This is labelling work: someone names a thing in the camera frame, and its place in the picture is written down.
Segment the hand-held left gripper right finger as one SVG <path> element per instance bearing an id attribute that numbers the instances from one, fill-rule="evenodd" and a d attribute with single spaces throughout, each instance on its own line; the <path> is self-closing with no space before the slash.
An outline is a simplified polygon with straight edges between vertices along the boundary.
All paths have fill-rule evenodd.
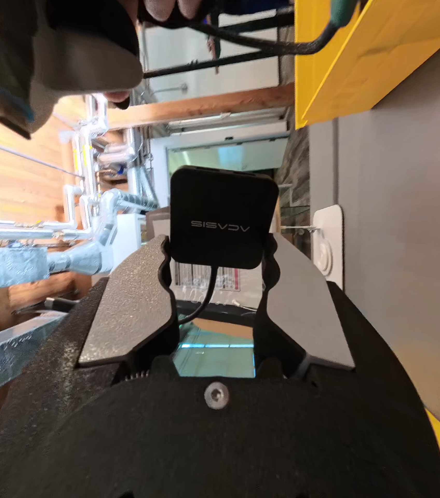
<path id="1" fill-rule="evenodd" d="M 263 248 L 262 298 L 254 317 L 254 369 L 305 377 L 312 366 L 353 372 L 355 362 L 327 281 L 280 233 Z"/>

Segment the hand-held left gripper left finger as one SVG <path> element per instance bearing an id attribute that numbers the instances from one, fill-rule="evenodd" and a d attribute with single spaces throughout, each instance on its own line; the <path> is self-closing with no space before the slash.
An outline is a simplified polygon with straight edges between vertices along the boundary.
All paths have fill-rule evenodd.
<path id="1" fill-rule="evenodd" d="M 179 342 L 177 305 L 170 288 L 170 241 L 158 235 L 111 273 L 81 350 L 80 367 L 129 362 L 149 368 Z"/>

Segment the black hdmi hub box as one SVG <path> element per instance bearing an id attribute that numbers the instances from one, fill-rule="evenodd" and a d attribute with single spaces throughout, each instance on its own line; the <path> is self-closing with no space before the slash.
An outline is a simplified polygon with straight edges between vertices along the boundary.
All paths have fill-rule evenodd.
<path id="1" fill-rule="evenodd" d="M 279 197 L 270 177 L 182 166 L 170 194 L 174 261 L 247 270 L 261 264 Z"/>

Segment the person's right hand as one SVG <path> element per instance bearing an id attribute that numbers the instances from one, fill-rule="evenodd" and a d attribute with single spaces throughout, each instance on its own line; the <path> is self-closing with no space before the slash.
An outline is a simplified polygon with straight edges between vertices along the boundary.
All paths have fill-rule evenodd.
<path id="1" fill-rule="evenodd" d="M 146 12 L 159 22 L 169 21 L 178 10 L 179 18 L 187 21 L 194 19 L 203 1 L 143 1 Z"/>

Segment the bundle of silver ceiling pipes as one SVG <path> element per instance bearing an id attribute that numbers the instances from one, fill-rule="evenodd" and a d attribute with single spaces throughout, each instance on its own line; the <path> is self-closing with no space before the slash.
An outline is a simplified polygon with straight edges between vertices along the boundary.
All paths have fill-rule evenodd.
<path id="1" fill-rule="evenodd" d="M 66 220 L 38 221 L 34 224 L 25 224 L 17 221 L 0 220 L 0 241 L 27 242 L 33 244 L 38 240 L 54 242 L 54 246 L 73 245 L 78 241 L 93 238 L 96 231 L 98 218 L 102 213 L 101 199 L 103 194 L 100 190 L 99 174 L 105 172 L 99 166 L 111 166 L 128 163 L 126 170 L 136 169 L 137 174 L 142 176 L 144 194 L 121 193 L 121 202 L 115 208 L 117 214 L 121 210 L 134 210 L 135 212 L 149 212 L 159 207 L 153 185 L 147 175 L 144 166 L 135 166 L 132 161 L 138 158 L 140 149 L 136 148 L 133 130 L 128 128 L 125 144 L 107 146 L 109 153 L 101 153 L 101 163 L 95 159 L 95 151 L 92 146 L 94 138 L 101 136 L 107 131 L 107 103 L 101 95 L 88 98 L 89 117 L 80 121 L 79 126 L 74 128 L 72 136 L 73 166 L 74 171 L 67 171 L 32 156 L 6 148 L 0 145 L 0 151 L 19 157 L 26 161 L 55 169 L 64 174 L 78 179 L 77 184 L 65 184 L 64 192 L 64 214 Z"/>

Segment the rectangular silver duct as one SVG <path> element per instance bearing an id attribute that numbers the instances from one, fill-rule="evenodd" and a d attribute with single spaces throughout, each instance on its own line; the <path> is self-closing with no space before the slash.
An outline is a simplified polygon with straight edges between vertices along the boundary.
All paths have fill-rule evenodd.
<path id="1" fill-rule="evenodd" d="M 0 288 L 45 280 L 64 271 L 95 275 L 111 271 L 112 265 L 111 251 L 95 241 L 53 252 L 45 247 L 0 247 Z"/>

